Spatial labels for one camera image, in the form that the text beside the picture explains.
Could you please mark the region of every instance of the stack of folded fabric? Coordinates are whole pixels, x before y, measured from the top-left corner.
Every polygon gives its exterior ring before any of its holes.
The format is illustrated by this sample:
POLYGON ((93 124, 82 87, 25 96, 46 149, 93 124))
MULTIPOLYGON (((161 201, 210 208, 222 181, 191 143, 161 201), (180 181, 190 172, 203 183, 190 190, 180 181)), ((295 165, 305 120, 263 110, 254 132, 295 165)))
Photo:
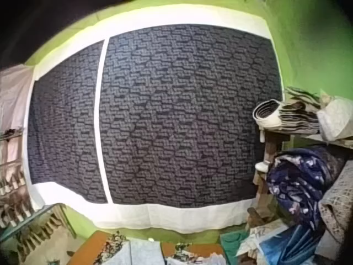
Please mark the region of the stack of folded fabric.
POLYGON ((275 99, 259 104, 253 118, 262 129, 281 130, 298 134, 317 134, 319 122, 316 112, 320 100, 298 88, 287 88, 291 98, 287 102, 275 99))

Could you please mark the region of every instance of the patterned fabric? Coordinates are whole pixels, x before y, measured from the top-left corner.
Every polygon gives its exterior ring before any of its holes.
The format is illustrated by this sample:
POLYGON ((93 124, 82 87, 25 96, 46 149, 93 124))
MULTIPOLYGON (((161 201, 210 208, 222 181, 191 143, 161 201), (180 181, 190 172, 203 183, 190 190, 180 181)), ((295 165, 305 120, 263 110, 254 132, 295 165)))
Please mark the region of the patterned fabric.
POLYGON ((102 251, 98 254, 93 265, 101 265, 103 262, 111 259, 121 250, 123 243, 126 241, 126 237, 121 235, 119 231, 112 234, 105 242, 102 251))
POLYGON ((28 118, 32 183, 53 181, 95 203, 106 203, 93 127, 102 44, 83 49, 36 81, 28 118))
POLYGON ((347 149, 314 145, 280 153, 270 165, 270 192, 295 220, 316 229, 321 221, 318 202, 337 179, 347 149))
POLYGON ((264 147, 252 110, 281 99, 271 41, 210 25, 110 38, 100 136, 117 204, 195 208, 250 199, 264 147))
POLYGON ((319 202, 321 217, 334 238, 343 243, 353 207, 353 160, 348 160, 340 176, 319 202))

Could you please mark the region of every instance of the teal fabric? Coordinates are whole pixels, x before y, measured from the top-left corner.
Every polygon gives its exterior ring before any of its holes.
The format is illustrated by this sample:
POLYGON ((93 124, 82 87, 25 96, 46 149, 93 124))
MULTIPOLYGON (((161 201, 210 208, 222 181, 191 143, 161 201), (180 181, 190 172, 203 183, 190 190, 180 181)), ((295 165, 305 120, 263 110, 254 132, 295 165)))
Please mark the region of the teal fabric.
POLYGON ((226 254, 228 264, 238 265, 236 254, 240 244, 249 236, 249 231, 239 230, 226 233, 220 236, 221 245, 226 254))

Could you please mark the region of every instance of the white fabric bundle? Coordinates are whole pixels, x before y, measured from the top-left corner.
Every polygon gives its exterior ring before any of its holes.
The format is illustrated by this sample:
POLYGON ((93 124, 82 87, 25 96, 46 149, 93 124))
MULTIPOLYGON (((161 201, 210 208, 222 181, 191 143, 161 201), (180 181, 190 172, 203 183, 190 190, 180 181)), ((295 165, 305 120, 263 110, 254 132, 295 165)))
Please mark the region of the white fabric bundle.
POLYGON ((323 139, 335 141, 353 136, 353 101, 335 98, 317 116, 323 139))

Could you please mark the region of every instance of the fabric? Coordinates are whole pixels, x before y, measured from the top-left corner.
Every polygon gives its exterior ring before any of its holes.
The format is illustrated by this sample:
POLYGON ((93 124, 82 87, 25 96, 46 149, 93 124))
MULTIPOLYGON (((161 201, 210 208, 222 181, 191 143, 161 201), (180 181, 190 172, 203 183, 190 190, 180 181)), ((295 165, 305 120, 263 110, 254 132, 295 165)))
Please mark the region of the fabric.
POLYGON ((93 128, 102 44, 87 47, 36 81, 28 118, 32 183, 56 182, 95 203, 106 203, 93 128))
POLYGON ((33 67, 17 65, 0 72, 0 132, 23 127, 33 67))
POLYGON ((122 249, 122 246, 126 241, 126 237, 121 235, 119 231, 109 236, 109 238, 104 243, 102 251, 98 254, 93 265, 100 265, 103 262, 106 262, 111 259, 122 249))
POLYGON ((263 129, 317 134, 319 122, 316 112, 320 107, 318 98, 298 88, 288 87, 286 91, 291 96, 288 101, 271 99, 254 109, 253 118, 256 123, 263 129))
POLYGON ((67 204, 102 228, 245 222, 264 151, 251 112, 282 96, 271 41, 178 24, 100 45, 36 68, 28 156, 38 204, 67 204))
POLYGON ((339 177, 319 202, 321 217, 337 242, 343 243, 353 207, 353 160, 348 160, 339 177))
POLYGON ((113 202, 195 208, 253 198, 264 147, 251 113, 280 87, 271 42, 253 34, 166 25, 110 38, 99 119, 113 202))
POLYGON ((288 228, 289 226, 285 224, 281 219, 277 219, 268 224, 251 228, 249 237, 241 243, 240 248, 238 249, 237 257, 248 253, 249 257, 256 259, 258 265, 263 264, 264 257, 258 250, 259 244, 287 230, 288 228))
POLYGON ((353 101, 335 98, 317 115, 323 139, 335 141, 353 136, 353 101))
POLYGON ((249 231, 239 230, 226 233, 220 236, 220 242, 230 265, 237 265, 237 252, 244 241, 249 236, 249 231))
POLYGON ((309 226, 293 226, 260 243, 260 250, 269 265, 302 264, 314 255, 322 234, 309 226))
POLYGON ((334 237, 332 237, 328 230, 326 230, 319 241, 319 244, 315 250, 315 254, 335 261, 338 257, 340 247, 341 244, 338 243, 334 237))
MULTIPOLYGON (((177 245, 171 242, 162 242, 161 249, 163 252, 163 256, 164 257, 173 256, 176 252, 177 245)), ((191 245, 187 244, 185 250, 188 252, 194 253, 198 257, 203 257, 203 258, 209 257, 212 253, 224 256, 223 248, 219 244, 191 244, 191 245)))
POLYGON ((159 242, 129 239, 121 242, 121 248, 111 258, 95 265, 164 265, 159 242))
POLYGON ((196 262, 181 262, 177 259, 167 258, 167 265, 227 265, 225 258, 222 255, 215 253, 211 254, 209 258, 199 258, 196 262))
POLYGON ((296 221, 316 229, 321 221, 318 203, 340 174, 348 150, 313 145, 278 154, 267 176, 269 191, 296 221))
MULTIPOLYGON (((25 106, 33 77, 33 67, 17 65, 0 72, 0 134, 23 127, 25 106)), ((0 163, 21 158, 22 138, 0 142, 0 163)), ((1 176, 11 181, 16 167, 1 170, 1 176)))

